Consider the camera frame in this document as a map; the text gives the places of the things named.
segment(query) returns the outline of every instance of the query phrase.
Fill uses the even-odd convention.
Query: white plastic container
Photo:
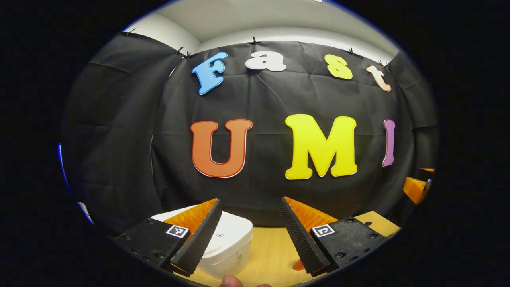
[[[193,206],[151,217],[165,221]],[[253,224],[248,219],[222,211],[216,230],[198,264],[205,273],[221,279],[223,275],[236,275],[248,265]]]

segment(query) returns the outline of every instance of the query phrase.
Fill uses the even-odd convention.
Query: wooden surface
[[[370,228],[383,236],[395,233],[399,229],[398,226],[373,211],[355,218],[363,223],[370,221],[372,223],[369,225]],[[286,287],[312,280],[311,275],[305,270],[292,269],[298,260],[299,256],[285,227],[254,227],[248,266],[235,276],[241,280],[244,287],[260,284]],[[207,275],[200,268],[186,279],[213,287],[221,284],[221,279]]]

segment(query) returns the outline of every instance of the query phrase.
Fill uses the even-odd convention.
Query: white ceiling
[[[329,0],[179,0],[156,12],[201,42],[248,29],[304,27],[351,36],[392,55],[399,50],[359,16]]]

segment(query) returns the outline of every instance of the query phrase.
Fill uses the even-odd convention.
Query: foam letter
[[[198,81],[200,82],[200,90],[198,90],[199,95],[205,94],[223,82],[223,77],[215,76],[214,72],[222,73],[225,71],[225,65],[219,59],[224,59],[227,56],[225,52],[220,52],[191,70],[192,73],[196,73]]]
[[[352,79],[352,72],[347,67],[347,61],[342,57],[328,54],[324,56],[324,60],[329,64],[327,69],[333,76],[346,80]]]
[[[339,116],[333,122],[328,139],[311,115],[295,114],[285,119],[285,124],[294,134],[292,167],[285,172],[287,179],[308,179],[312,169],[308,168],[308,153],[319,176],[323,177],[333,157],[337,156],[331,169],[333,176],[355,174],[358,166],[354,163],[354,128],[356,121],[348,116]]]
[[[391,92],[391,87],[384,82],[384,74],[380,70],[374,66],[369,66],[367,67],[367,71],[372,74],[379,88],[381,88],[383,91]]]
[[[393,147],[395,144],[395,122],[391,119],[387,119],[383,122],[384,128],[386,129],[386,154],[382,162],[382,166],[385,168],[393,164],[395,157],[393,157]]]
[[[246,132],[253,126],[247,119],[233,119],[225,127],[231,132],[230,158],[226,163],[217,163],[211,157],[213,132],[218,129],[216,122],[204,121],[191,125],[193,132],[193,164],[202,174],[210,177],[229,178],[244,167],[246,155]]]
[[[284,65],[284,57],[282,54],[271,51],[261,51],[251,54],[252,57],[246,61],[245,65],[250,69],[263,70],[268,69],[270,71],[283,71],[287,68]]]

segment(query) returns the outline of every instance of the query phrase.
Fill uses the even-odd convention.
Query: letter f
[[[199,95],[205,94],[223,82],[223,77],[215,76],[214,72],[222,73],[225,71],[225,65],[220,59],[224,59],[227,56],[225,52],[220,52],[191,70],[192,73],[196,73],[198,81],[200,82],[200,90],[198,90]]]

